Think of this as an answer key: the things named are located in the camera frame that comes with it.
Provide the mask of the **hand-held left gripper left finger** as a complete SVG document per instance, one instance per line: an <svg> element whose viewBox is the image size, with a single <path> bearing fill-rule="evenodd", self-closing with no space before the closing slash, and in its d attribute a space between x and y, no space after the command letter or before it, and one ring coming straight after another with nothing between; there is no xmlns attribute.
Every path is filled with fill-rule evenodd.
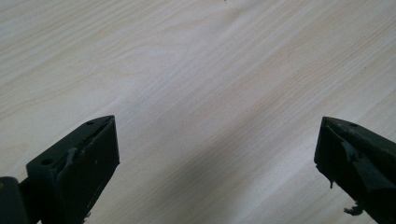
<svg viewBox="0 0 396 224"><path fill-rule="evenodd" d="M77 127L27 163L28 216L42 224L82 224L120 164L113 116Z"/></svg>

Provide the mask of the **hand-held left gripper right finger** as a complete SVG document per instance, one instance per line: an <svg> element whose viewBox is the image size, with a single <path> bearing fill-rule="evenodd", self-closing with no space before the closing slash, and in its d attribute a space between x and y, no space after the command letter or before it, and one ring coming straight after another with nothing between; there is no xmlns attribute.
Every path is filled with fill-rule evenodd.
<svg viewBox="0 0 396 224"><path fill-rule="evenodd" d="M345 213L396 224L396 143L356 123L324 117L314 163L354 200Z"/></svg>

